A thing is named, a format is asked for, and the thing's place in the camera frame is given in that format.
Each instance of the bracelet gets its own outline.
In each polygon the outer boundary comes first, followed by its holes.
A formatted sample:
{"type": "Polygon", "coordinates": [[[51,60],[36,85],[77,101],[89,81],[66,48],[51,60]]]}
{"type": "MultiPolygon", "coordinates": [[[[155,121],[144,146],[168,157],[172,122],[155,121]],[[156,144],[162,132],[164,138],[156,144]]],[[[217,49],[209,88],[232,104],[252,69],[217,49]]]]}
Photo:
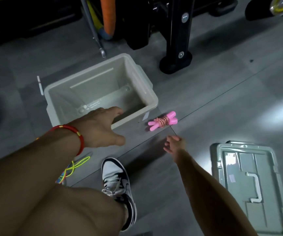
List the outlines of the bracelet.
{"type": "Polygon", "coordinates": [[[53,131],[57,128],[66,128],[66,129],[72,131],[73,133],[76,133],[78,135],[80,141],[81,141],[81,148],[79,149],[79,152],[77,153],[76,156],[78,156],[80,153],[82,153],[82,151],[84,150],[84,137],[83,137],[83,135],[80,134],[80,132],[77,130],[77,128],[69,126],[69,125],[58,125],[58,126],[51,128],[50,131],[53,131]]]}

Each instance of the bin lid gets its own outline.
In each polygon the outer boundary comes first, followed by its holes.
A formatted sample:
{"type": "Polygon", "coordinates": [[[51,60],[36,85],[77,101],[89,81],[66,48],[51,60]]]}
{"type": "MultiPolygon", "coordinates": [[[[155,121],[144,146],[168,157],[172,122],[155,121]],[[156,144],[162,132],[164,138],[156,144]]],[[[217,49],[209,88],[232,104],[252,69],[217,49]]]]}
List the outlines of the bin lid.
{"type": "Polygon", "coordinates": [[[273,149],[229,141],[214,151],[213,176],[236,199],[258,235],[283,235],[283,184],[273,149]]]}

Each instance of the shoe sole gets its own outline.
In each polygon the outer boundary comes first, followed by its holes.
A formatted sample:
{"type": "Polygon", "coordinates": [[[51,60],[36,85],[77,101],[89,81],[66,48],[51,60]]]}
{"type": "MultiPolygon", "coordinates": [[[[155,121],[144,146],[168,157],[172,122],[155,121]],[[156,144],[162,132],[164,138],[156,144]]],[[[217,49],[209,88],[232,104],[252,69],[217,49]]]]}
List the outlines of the shoe sole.
{"type": "MultiPolygon", "coordinates": [[[[124,172],[125,172],[125,174],[127,175],[127,178],[128,178],[128,184],[130,185],[130,188],[131,188],[130,178],[128,177],[127,171],[126,171],[125,167],[122,165],[122,163],[120,163],[120,161],[119,161],[118,159],[113,158],[113,157],[108,157],[108,158],[106,158],[106,159],[103,160],[101,166],[103,166],[104,162],[105,162],[107,159],[113,159],[113,160],[115,160],[115,161],[116,161],[117,163],[119,163],[119,165],[124,169],[124,172]]],[[[135,224],[135,222],[136,222],[136,220],[137,220],[137,208],[136,208],[135,201],[134,201],[134,199],[133,199],[133,195],[131,196],[131,198],[132,198],[132,201],[134,202],[134,206],[135,206],[135,221],[134,221],[134,223],[133,223],[133,224],[135,224]]]]}

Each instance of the forearm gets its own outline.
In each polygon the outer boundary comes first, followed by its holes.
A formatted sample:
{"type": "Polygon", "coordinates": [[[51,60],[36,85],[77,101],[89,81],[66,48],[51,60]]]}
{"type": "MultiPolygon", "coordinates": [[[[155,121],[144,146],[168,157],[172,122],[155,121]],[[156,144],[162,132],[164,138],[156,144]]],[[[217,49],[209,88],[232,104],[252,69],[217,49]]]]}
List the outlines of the forearm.
{"type": "Polygon", "coordinates": [[[186,151],[180,151],[175,162],[193,213],[206,236],[257,236],[232,195],[186,151]]]}
{"type": "Polygon", "coordinates": [[[79,148],[76,134],[57,129],[0,160],[0,235],[18,230],[79,148]]]}

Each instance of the black and white sneaker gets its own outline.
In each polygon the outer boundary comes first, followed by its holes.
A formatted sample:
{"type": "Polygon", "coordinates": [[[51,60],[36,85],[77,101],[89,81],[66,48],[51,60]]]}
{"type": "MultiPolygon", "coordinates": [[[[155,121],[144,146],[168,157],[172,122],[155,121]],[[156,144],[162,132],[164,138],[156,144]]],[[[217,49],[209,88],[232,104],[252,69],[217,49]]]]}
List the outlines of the black and white sneaker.
{"type": "Polygon", "coordinates": [[[101,166],[104,189],[102,192],[123,203],[128,209],[128,218],[121,231],[127,230],[137,219],[130,180],[123,165],[115,158],[106,158],[101,166]]]}

